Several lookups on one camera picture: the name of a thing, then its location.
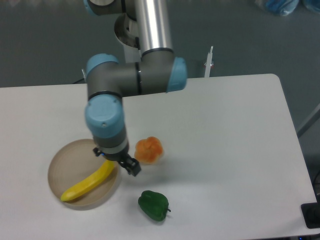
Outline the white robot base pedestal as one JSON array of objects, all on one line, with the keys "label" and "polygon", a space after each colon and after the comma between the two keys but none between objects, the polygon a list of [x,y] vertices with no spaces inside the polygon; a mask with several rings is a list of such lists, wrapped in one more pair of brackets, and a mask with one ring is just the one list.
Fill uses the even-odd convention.
[{"label": "white robot base pedestal", "polygon": [[[130,67],[135,67],[135,63],[141,61],[138,23],[135,19],[131,18],[127,13],[120,15],[114,23],[114,34],[118,42],[123,47],[125,62]],[[97,66],[103,63],[118,64],[118,59],[111,54],[99,53],[92,56],[86,64],[85,69],[82,71],[83,80],[86,83],[90,72]],[[115,71],[115,76],[120,83],[136,82],[136,69],[133,69],[133,74],[126,76],[129,70],[124,65],[118,66]]]}]

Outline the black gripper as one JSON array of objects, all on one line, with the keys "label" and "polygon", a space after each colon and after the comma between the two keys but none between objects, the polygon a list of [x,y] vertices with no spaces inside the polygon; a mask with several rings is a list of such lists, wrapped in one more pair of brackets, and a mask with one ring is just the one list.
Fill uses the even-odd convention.
[{"label": "black gripper", "polygon": [[141,171],[140,163],[129,155],[128,143],[109,148],[96,146],[92,151],[96,157],[103,156],[109,161],[118,162],[133,177],[136,177]]}]

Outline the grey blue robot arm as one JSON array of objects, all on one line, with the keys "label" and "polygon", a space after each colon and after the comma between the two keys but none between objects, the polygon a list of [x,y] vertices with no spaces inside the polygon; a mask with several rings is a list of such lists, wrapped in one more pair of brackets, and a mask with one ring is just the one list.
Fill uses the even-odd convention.
[{"label": "grey blue robot arm", "polygon": [[141,167],[129,155],[123,98],[180,91],[188,78],[186,62],[173,50],[168,7],[164,0],[86,0],[96,16],[122,13],[137,23],[135,44],[140,61],[120,64],[110,54],[92,56],[86,65],[85,122],[94,153],[117,162],[136,176]]}]

